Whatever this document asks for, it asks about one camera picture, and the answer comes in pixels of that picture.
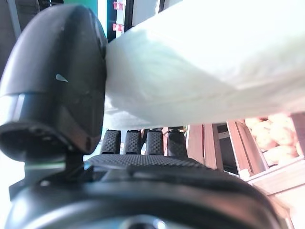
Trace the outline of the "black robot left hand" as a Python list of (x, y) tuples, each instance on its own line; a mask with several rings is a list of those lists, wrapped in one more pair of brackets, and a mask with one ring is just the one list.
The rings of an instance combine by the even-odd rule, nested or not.
[(0, 82), (0, 149), (24, 163), (7, 229), (281, 229), (262, 192), (187, 155), (181, 127), (103, 135), (107, 38), (80, 4), (47, 8), (18, 38)]

